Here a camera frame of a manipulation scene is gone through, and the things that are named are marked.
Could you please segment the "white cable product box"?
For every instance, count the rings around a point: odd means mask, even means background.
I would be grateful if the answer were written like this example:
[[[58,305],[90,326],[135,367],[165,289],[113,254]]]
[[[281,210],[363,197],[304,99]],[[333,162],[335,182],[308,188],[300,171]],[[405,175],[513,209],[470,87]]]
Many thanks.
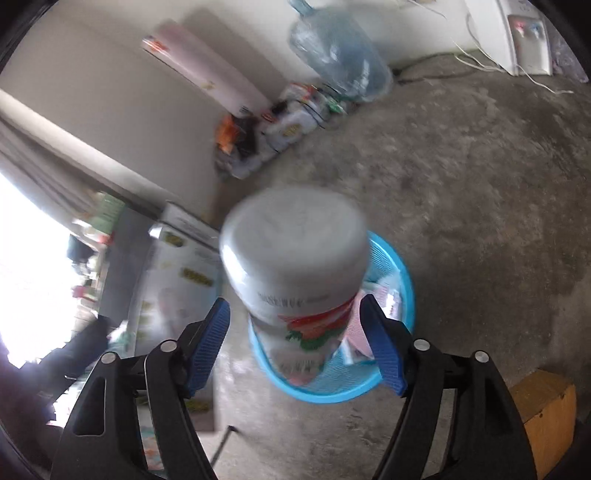
[[[150,247],[128,318],[129,352],[145,355],[205,318],[221,296],[219,233],[174,203],[149,230]]]

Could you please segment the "white strawberry AD milk bottle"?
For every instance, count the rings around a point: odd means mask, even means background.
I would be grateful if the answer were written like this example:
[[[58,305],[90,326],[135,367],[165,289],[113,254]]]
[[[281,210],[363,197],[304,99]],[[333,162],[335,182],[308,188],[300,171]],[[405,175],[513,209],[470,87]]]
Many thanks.
[[[219,247],[273,371],[311,383],[342,343],[369,266],[363,213],[325,188],[270,188],[232,208]]]

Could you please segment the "pink knitted cloth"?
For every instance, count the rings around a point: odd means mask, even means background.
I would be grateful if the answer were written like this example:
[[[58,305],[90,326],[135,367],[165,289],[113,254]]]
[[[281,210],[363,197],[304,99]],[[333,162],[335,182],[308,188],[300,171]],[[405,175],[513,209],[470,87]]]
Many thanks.
[[[344,341],[348,345],[349,357],[356,363],[360,361],[373,361],[374,355],[365,331],[361,324],[360,307],[365,292],[360,291],[353,301],[353,309],[349,318],[349,326],[346,328]]]

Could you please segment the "blue mesh waste basket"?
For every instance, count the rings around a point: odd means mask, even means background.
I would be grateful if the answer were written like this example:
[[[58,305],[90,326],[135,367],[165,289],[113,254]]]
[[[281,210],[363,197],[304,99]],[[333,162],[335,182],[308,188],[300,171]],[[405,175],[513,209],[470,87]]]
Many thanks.
[[[294,399],[313,404],[342,403],[368,393],[382,382],[382,376],[370,351],[360,319],[363,296],[373,294],[386,316],[404,323],[413,331],[416,320],[415,292],[409,271],[394,247],[374,232],[370,232],[370,264],[363,287],[353,305],[353,316],[342,346],[325,363],[315,380],[304,386],[294,386],[280,376],[263,352],[259,336],[249,331],[252,353],[259,367],[274,386]]]

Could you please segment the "dark grey side cabinet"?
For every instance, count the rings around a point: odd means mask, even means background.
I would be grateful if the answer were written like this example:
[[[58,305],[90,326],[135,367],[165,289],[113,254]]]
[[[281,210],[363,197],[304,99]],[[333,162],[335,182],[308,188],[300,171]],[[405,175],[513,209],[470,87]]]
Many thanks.
[[[98,315],[117,328],[128,319],[136,286],[152,245],[154,220],[125,207],[106,251],[106,277],[100,289]]]

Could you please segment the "green plastic basket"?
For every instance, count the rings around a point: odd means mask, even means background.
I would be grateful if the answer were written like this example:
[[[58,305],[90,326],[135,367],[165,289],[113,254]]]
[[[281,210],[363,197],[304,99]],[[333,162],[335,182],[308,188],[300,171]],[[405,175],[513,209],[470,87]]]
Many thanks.
[[[110,235],[124,208],[125,203],[122,200],[106,192],[99,192],[90,225],[100,233]]]

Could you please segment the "floor clutter power strip pile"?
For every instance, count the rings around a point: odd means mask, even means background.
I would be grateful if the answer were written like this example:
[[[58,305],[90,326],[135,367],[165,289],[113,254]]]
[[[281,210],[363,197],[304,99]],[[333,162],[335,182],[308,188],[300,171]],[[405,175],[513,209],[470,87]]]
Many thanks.
[[[245,179],[332,117],[346,116],[355,104],[332,87],[290,83],[270,108],[238,117],[225,115],[214,135],[213,166],[222,179]]]

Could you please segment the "rolled floral wallpaper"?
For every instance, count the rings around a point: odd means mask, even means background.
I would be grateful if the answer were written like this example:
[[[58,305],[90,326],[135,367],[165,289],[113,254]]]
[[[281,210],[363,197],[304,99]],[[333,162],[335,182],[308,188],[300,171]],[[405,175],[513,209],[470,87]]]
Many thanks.
[[[242,117],[270,108],[270,100],[252,82],[174,21],[159,24],[141,45],[232,115]]]

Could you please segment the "large clear water jug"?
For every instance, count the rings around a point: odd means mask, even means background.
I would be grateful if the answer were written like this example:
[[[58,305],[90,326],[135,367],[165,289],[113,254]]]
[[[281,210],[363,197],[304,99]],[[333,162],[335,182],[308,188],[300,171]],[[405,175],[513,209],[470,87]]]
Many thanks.
[[[391,69],[346,11],[317,9],[301,0],[290,1],[290,6],[298,14],[290,27],[290,48],[339,96],[372,102],[391,91]]]

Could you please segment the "white water dispenser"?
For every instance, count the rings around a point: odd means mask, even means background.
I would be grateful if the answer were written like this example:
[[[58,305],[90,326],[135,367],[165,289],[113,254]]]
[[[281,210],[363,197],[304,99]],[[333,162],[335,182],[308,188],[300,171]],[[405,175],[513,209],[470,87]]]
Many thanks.
[[[529,1],[466,0],[468,28],[478,47],[513,76],[551,76],[545,21]]]

